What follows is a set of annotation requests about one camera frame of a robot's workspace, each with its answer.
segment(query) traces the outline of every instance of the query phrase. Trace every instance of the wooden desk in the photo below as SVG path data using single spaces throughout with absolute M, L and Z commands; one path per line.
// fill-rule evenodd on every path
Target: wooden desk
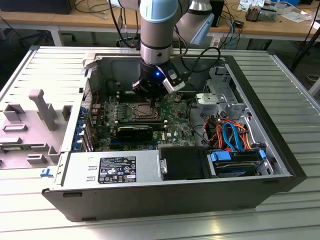
M 237 20 L 244 22 L 241 38 L 249 39 L 272 39 L 272 40 L 296 40 L 303 41 L 310 28 L 309 21 L 296 23 L 284 17 L 277 16 L 276 22 L 246 21 L 245 12 L 237 10 L 237 3 L 240 0 L 227 0 L 227 5 L 233 16 Z M 89 0 L 90 6 L 103 4 L 105 0 Z M 319 2 L 313 1 L 311 5 L 299 5 L 299 8 L 312 8 L 314 11 Z M 78 5 L 80 10 L 88 12 L 87 2 L 84 1 Z M 108 8 L 108 6 L 97 6 L 94 10 L 99 11 Z M 113 9 L 116 19 L 120 14 L 119 8 Z M 98 14 L 79 12 L 75 9 L 69 15 L 50 14 L 50 13 L 28 13 L 28 12 L 1 12 L 0 16 L 4 18 L 13 28 L 16 29 L 38 29 L 51 31 L 54 44 L 62 46 L 63 41 L 60 31 L 84 31 L 84 32 L 116 32 L 110 10 L 105 11 L 107 19 L 102 19 Z M 136 32 L 135 11 L 126 10 L 126 20 L 129 33 Z M 6 28 L 7 25 L 0 21 L 0 28 Z M 221 19 L 219 27 L 212 27 L 208 36 L 212 37 L 211 46 L 219 43 L 220 38 L 226 36 L 230 28 L 225 19 Z

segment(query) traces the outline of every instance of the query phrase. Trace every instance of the yellow wire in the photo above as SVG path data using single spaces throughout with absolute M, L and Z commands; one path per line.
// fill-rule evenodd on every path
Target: yellow wire
M 245 135 L 246 135 L 246 143 L 248 144 L 248 148 L 252 149 L 252 147 L 250 146 L 250 143 L 249 143 L 248 133 L 246 133 Z

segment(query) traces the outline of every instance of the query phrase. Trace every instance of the warning label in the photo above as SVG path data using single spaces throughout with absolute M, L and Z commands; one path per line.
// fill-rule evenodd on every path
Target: warning label
M 133 183 L 137 181 L 135 156 L 100 158 L 100 184 Z

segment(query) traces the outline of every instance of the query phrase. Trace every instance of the workbench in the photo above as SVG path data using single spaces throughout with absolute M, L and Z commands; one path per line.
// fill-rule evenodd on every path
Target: workbench
M 59 97 L 44 96 L 53 105 L 72 105 L 78 94 L 74 89 L 83 87 L 87 79 L 83 58 L 117 51 L 107 47 L 33 47 L 0 92 L 0 111 L 7 103 L 27 98 L 33 86 L 54 87 Z M 200 53 L 188 51 L 190 56 Z M 320 234 L 319 104 L 275 55 L 247 50 L 222 50 L 221 54 L 234 57 L 308 179 L 254 209 L 70 222 L 41 195 L 42 188 L 53 180 L 40 177 L 42 168 L 0 170 L 0 239 L 316 239 Z
M 91 6 L 105 2 L 105 0 L 89 0 Z M 281 16 L 277 17 L 276 22 L 249 22 L 246 21 L 245 12 L 237 10 L 239 0 L 228 0 L 226 2 L 230 13 L 236 17 L 235 19 L 244 22 L 241 38 L 304 41 L 310 29 L 309 21 L 296 23 Z M 298 7 L 315 11 L 317 6 L 318 2 L 313 1 L 311 5 L 300 4 Z M 78 8 L 85 12 L 89 11 L 85 1 L 80 3 Z M 106 6 L 97 6 L 94 9 L 99 11 L 106 9 Z M 52 34 L 55 46 L 63 46 L 60 31 L 115 33 L 116 28 L 109 12 L 109 10 L 106 11 L 107 19 L 102 19 L 90 13 L 79 12 L 76 9 L 73 9 L 69 15 L 0 11 L 0 16 L 15 29 L 48 30 Z M 118 19 L 120 9 L 115 8 L 114 13 L 116 19 Z M 126 10 L 126 19 L 128 32 L 135 33 L 137 28 L 135 12 L 133 10 Z M 0 29 L 7 27 L 4 22 L 0 21 Z M 226 20 L 221 19 L 219 27 L 212 27 L 208 33 L 208 36 L 212 38 L 210 45 L 216 46 L 219 44 L 220 39 L 225 37 L 229 31 L 230 28 Z M 314 33 L 315 29 L 311 31 L 310 37 Z

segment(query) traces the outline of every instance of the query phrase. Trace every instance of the wire bundle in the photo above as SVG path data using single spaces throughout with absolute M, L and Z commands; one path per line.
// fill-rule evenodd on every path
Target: wire bundle
M 220 49 L 223 47 L 223 49 L 229 49 L 231 46 L 234 46 L 236 45 L 235 48 L 238 47 L 238 44 L 239 44 L 239 41 L 240 41 L 240 37 L 241 37 L 241 33 L 242 33 L 242 28 L 239 28 L 238 27 L 238 31 L 239 31 L 239 34 L 234 37 L 234 34 L 235 34 L 235 17 L 230 13 L 230 9 L 229 7 L 227 6 L 227 4 L 224 4 L 224 6 L 226 7 L 227 11 L 222 11 L 222 18 L 226 19 L 227 21 L 227 25 L 228 27 L 230 28 L 230 31 L 228 32 L 227 36 L 225 37 L 225 39 L 223 41 L 221 41 L 221 45 L 220 45 Z M 227 39 L 229 37 L 229 35 L 231 34 L 231 39 L 227 42 Z
M 218 120 L 212 120 L 209 118 L 202 127 L 204 131 L 209 127 L 209 123 L 215 125 L 216 131 L 216 133 L 207 141 L 209 146 L 229 152 L 235 152 L 236 148 L 241 152 L 252 149 L 249 143 L 248 131 L 239 123 L 228 118 L 220 118 Z M 227 136 L 227 129 L 233 130 L 233 134 L 229 137 L 229 140 Z M 236 148 L 230 143 L 232 139 L 235 141 Z

